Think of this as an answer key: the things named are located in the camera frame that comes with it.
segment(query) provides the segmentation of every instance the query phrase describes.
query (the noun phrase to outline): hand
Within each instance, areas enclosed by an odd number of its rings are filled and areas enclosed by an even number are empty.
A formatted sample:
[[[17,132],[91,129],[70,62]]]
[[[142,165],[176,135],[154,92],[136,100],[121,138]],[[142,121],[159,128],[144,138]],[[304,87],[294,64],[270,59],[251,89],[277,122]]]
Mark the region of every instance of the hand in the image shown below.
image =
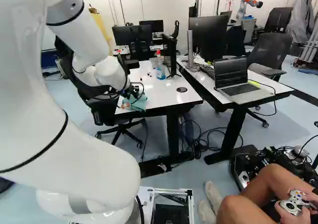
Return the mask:
[[[290,193],[290,191],[295,190],[295,189],[302,191],[305,194],[302,197],[303,200],[311,202],[311,204],[313,204],[316,208],[318,207],[318,195],[317,194],[313,193],[310,189],[302,189],[302,188],[291,189],[291,190],[289,190],[289,193]],[[310,212],[311,212],[311,215],[318,214],[318,212],[316,210],[312,210],[311,208],[310,208]]]
[[[305,207],[302,208],[303,213],[299,216],[294,216],[283,209],[279,205],[279,201],[276,202],[275,209],[281,217],[280,222],[282,224],[311,224],[310,211]]]

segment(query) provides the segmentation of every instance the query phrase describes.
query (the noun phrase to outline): game controller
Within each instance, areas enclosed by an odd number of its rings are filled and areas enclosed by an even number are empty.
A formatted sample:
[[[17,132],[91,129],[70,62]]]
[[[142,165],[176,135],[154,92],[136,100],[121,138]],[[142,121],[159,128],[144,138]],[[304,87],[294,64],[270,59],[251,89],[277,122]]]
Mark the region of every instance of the game controller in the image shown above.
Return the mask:
[[[305,195],[302,191],[299,190],[292,190],[290,191],[290,198],[288,200],[282,200],[279,202],[279,205],[288,211],[290,214],[294,216],[299,216],[302,214],[302,207],[306,208],[315,208],[313,204],[309,201],[305,201],[302,197]]]

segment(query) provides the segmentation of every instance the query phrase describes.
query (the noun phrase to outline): laptop keyboard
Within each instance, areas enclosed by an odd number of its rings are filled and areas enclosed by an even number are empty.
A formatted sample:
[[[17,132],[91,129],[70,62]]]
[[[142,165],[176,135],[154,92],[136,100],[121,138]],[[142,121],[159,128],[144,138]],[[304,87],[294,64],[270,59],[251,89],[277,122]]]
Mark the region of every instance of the laptop keyboard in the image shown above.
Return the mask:
[[[210,65],[200,64],[200,70],[214,80],[214,68]]]
[[[242,93],[247,93],[247,92],[256,91],[256,90],[259,90],[259,88],[256,86],[253,86],[252,84],[242,84],[242,85],[222,89],[222,91],[229,96],[239,95]]]

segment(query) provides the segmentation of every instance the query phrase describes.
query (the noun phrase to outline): white sneaker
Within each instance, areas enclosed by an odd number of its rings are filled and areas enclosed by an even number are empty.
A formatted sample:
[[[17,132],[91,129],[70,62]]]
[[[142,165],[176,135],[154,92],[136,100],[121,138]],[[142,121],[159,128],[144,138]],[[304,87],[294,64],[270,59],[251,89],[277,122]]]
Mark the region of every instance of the white sneaker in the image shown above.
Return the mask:
[[[223,197],[220,195],[218,188],[212,181],[207,181],[205,183],[205,194],[210,200],[214,213],[217,214]]]
[[[217,217],[211,209],[208,201],[201,201],[198,205],[198,214],[203,224],[215,224]]]

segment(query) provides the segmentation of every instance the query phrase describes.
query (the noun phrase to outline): yellow object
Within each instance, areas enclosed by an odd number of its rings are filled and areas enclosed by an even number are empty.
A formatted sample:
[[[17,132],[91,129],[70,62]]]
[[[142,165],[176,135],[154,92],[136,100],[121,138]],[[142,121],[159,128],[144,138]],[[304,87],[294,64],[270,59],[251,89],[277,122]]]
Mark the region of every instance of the yellow object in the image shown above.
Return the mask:
[[[93,16],[98,28],[100,29],[103,36],[105,37],[105,39],[109,45],[109,54],[112,55],[113,53],[112,53],[112,50],[110,49],[110,44],[111,44],[112,38],[107,36],[106,29],[105,29],[105,26],[104,26],[104,23],[103,23],[103,20],[102,20],[100,14],[99,13],[92,13],[92,12],[90,14]]]
[[[249,83],[253,84],[254,86],[260,87],[259,83],[255,82],[255,81],[248,81]]]

